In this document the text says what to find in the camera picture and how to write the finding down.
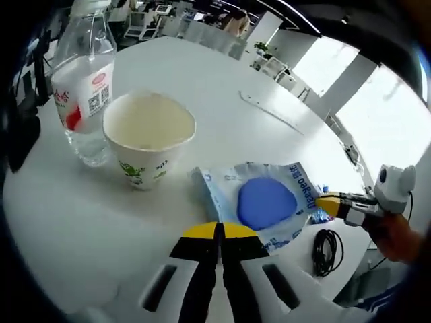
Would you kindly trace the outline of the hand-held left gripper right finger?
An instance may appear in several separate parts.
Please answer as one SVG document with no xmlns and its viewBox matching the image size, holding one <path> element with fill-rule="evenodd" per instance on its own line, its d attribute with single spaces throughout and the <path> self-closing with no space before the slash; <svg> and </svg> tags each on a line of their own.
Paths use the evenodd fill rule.
<svg viewBox="0 0 431 323">
<path fill-rule="evenodd" d="M 340 307 L 307 272 L 271 256 L 245 226 L 219 223 L 223 280 L 235 322 L 336 322 Z"/>
</svg>

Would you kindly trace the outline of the person's right hand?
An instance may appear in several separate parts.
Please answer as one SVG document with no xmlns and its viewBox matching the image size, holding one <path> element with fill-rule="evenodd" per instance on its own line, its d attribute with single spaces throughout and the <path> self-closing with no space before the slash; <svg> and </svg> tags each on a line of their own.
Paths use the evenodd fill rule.
<svg viewBox="0 0 431 323">
<path fill-rule="evenodd" d="M 410 228 L 400 213 L 383 217 L 367 216 L 362 228 L 369 234 L 382 255 L 392 262 L 412 263 L 420 252 L 423 236 Z"/>
</svg>

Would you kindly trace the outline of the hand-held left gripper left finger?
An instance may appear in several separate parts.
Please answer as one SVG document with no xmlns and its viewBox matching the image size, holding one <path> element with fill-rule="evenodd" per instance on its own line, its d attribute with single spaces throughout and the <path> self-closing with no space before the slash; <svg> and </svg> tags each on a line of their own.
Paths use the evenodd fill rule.
<svg viewBox="0 0 431 323">
<path fill-rule="evenodd" d="M 84 322 L 205 322 L 219 251 L 219 223 L 183 233 L 165 263 L 138 291 L 122 288 L 99 308 L 87 308 Z"/>
</svg>

